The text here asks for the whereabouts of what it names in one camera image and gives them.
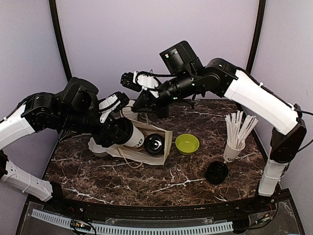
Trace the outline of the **black plastic cup lid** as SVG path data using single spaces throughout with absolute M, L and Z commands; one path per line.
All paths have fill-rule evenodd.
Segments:
M 126 138 L 126 142 L 130 140 L 133 135 L 134 126 L 133 123 L 127 118 L 120 118 L 119 120 L 120 136 Z

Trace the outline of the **white paper cup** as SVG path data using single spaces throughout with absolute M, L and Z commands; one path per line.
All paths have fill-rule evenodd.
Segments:
M 131 123 L 130 134 L 123 145 L 127 147 L 139 148 L 144 144 L 144 139 L 144 134 Z

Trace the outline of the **beige paper bag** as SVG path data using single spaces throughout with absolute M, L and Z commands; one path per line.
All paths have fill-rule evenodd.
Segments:
M 127 143 L 115 144 L 105 150 L 113 157 L 141 164 L 164 165 L 171 149 L 173 132 L 130 118 L 133 135 Z

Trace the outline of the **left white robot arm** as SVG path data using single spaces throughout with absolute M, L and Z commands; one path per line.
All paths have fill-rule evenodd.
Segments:
M 65 92 L 30 95 L 1 120 L 0 147 L 4 149 L 44 129 L 90 134 L 102 147 L 125 143 L 130 139 L 129 132 L 133 128 L 127 127 L 125 118 L 115 119 L 111 113 L 118 112 L 128 103 L 129 98 L 121 92 L 101 100 L 90 92 L 83 92 L 72 101 L 66 99 Z M 58 183 L 39 179 L 22 170 L 4 152 L 0 153 L 0 181 L 44 202 L 49 201 L 58 213 L 66 213 L 69 209 Z

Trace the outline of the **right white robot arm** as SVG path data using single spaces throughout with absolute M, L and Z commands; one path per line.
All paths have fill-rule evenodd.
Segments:
M 177 100 L 194 94 L 212 92 L 258 114 L 273 125 L 271 152 L 258 187 L 258 195 L 250 200 L 250 209 L 261 212 L 268 205 L 286 166 L 294 159 L 306 135 L 302 111 L 263 87 L 247 71 L 228 61 L 215 58 L 203 66 L 198 58 L 189 62 L 167 60 L 167 81 L 140 71 L 131 81 L 140 92 L 132 111 L 152 112 L 165 117 L 162 109 Z

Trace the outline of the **white scalloped bowl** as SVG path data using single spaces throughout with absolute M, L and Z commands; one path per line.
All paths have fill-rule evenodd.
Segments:
M 107 149 L 102 147 L 101 145 L 96 144 L 93 137 L 90 138 L 88 142 L 88 147 L 91 153 L 97 157 L 108 156 Z

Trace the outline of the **green bowl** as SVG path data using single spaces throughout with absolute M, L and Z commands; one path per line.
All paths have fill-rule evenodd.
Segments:
M 198 150 L 200 142 L 194 135 L 182 134 L 176 138 L 175 145 L 180 154 L 189 156 Z

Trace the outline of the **bundle of wrapped straws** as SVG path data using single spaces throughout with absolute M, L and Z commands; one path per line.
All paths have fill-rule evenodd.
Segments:
M 258 123 L 256 116 L 247 115 L 243 111 L 225 116 L 228 145 L 236 150 L 244 146 L 245 140 Z

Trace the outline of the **white cup holding straws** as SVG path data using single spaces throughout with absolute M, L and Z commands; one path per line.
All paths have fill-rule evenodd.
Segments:
M 229 139 L 227 139 L 223 155 L 224 161 L 227 163 L 233 162 L 244 150 L 245 146 L 246 143 L 241 142 L 239 147 L 234 148 L 231 146 Z

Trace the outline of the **stack of black lids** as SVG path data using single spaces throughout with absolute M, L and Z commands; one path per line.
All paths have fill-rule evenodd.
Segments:
M 207 181 L 213 185 L 221 184 L 228 176 L 228 167 L 220 161 L 212 162 L 205 173 Z

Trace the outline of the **black table edge rail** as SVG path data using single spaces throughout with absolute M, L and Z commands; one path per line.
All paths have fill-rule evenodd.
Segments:
M 62 204 L 46 205 L 33 197 L 24 207 L 21 218 L 32 215 L 33 210 L 40 210 L 51 215 L 69 217 L 87 222 L 106 221 L 108 219 L 129 220 L 184 220 L 212 217 L 215 220 L 234 220 L 247 222 L 253 215 L 260 217 L 268 212 L 271 216 L 295 217 L 293 199 L 288 189 L 277 190 L 271 197 L 256 194 L 234 200 L 230 188 L 214 195 L 215 201 L 208 204 L 189 206 L 125 206 L 83 202 L 64 198 Z

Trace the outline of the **left black frame post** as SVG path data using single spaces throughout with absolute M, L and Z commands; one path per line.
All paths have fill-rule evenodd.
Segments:
M 66 79 L 67 81 L 69 81 L 72 78 L 72 73 L 71 73 L 69 62 L 68 62 L 64 40 L 63 40 L 63 36 L 61 32 L 61 24 L 60 24 L 58 10 L 57 10 L 57 1 L 49 0 L 48 2 L 49 2 L 50 14 L 51 14 L 51 19 L 52 19 L 52 24 L 53 24 L 54 35 L 55 35 L 56 43 L 58 47 L 58 52 L 61 58 L 61 62 L 62 62 Z

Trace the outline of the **black frame post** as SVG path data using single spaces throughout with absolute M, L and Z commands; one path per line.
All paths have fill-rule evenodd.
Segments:
M 249 57 L 248 57 L 247 65 L 246 65 L 246 70 L 249 73 L 252 72 L 253 65 L 255 62 L 257 49 L 258 49 L 260 36 L 261 36 L 261 31 L 262 31 L 262 26 L 263 26 L 263 21 L 264 21 L 265 9 L 266 9 L 266 0 L 259 0 L 255 29 L 254 29 L 250 53 L 249 53 Z
M 64 40 L 63 40 L 63 36 L 61 32 L 61 24 L 60 24 L 58 10 L 57 10 L 57 1 L 49 0 L 48 2 L 49 2 L 50 14 L 51 14 L 51 19 L 52 19 L 52 24 L 53 24 L 54 35 L 55 35 L 56 43 L 58 47 L 58 52 L 61 58 L 61 62 L 62 62 L 66 79 L 67 81 L 69 81 L 72 78 L 72 73 L 71 73 L 69 62 L 68 62 Z

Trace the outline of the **right black frame post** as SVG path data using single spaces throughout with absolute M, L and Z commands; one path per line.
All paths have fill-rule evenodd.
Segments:
M 255 62 L 257 49 L 258 49 L 260 36 L 261 36 L 261 31 L 262 31 L 262 26 L 263 26 L 263 21 L 264 21 L 265 9 L 266 9 L 266 0 L 259 0 L 255 29 L 254 29 L 250 53 L 249 53 L 249 57 L 248 57 L 247 65 L 246 65 L 246 70 L 249 73 L 252 72 L 253 65 Z

